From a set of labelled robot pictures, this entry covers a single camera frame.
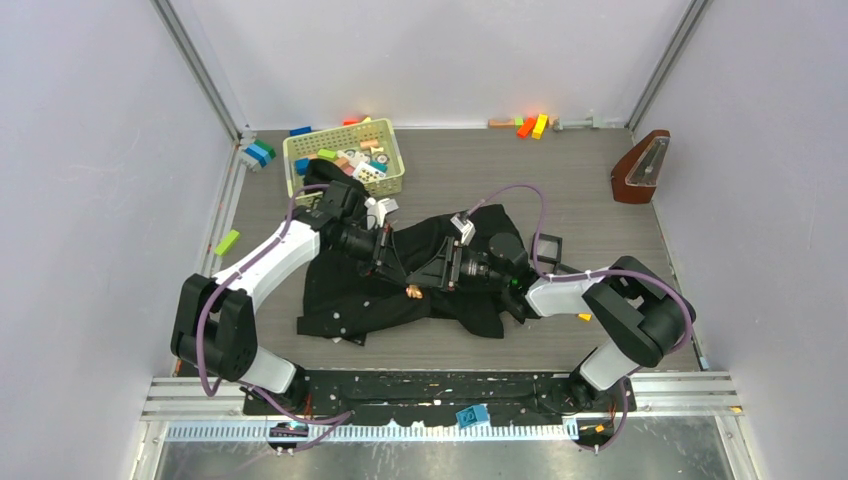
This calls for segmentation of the black button shirt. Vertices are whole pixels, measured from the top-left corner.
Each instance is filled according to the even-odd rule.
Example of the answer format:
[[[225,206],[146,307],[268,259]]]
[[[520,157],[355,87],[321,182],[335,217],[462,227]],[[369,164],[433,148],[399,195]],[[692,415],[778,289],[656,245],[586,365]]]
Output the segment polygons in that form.
[[[441,318],[501,339],[502,313],[526,319],[520,296],[532,278],[528,253],[502,205],[396,230],[367,213],[363,183],[335,163],[310,161],[304,181],[327,185],[310,211],[334,219],[323,225],[321,251],[307,269],[298,334],[361,342],[372,332]]]

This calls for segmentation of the orange maple leaf brooch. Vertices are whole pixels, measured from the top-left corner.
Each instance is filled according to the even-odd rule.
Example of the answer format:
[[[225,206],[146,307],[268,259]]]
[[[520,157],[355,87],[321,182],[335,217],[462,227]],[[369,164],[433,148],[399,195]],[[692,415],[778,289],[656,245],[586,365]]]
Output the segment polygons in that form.
[[[424,297],[422,289],[416,285],[408,285],[405,291],[406,295],[411,299],[420,300]]]

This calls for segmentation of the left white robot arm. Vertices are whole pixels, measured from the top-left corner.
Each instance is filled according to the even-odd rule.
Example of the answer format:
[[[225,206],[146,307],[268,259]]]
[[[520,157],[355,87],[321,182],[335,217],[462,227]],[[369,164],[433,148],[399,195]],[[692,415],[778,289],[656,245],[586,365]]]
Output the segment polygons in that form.
[[[295,380],[298,365],[260,346],[255,316],[284,280],[321,252],[338,251],[364,264],[367,273],[393,281],[405,279],[389,250],[390,213],[395,200],[376,199],[348,183],[315,184],[319,198],[311,206],[291,199],[280,226],[247,256],[212,276],[193,274],[182,284],[171,353],[209,378],[241,382],[268,391],[280,412],[298,412],[307,398]]]

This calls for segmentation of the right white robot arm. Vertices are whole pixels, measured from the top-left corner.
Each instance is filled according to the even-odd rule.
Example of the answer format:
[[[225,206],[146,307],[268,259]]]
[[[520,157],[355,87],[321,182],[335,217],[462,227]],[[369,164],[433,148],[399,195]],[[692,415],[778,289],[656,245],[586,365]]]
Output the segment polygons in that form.
[[[653,368],[690,340],[696,313],[676,290],[632,256],[601,270],[540,275],[514,235],[498,233],[483,250],[451,237],[407,284],[445,292],[497,293],[517,320],[589,313],[608,338],[572,371],[574,403],[596,410],[611,388],[640,368]]]

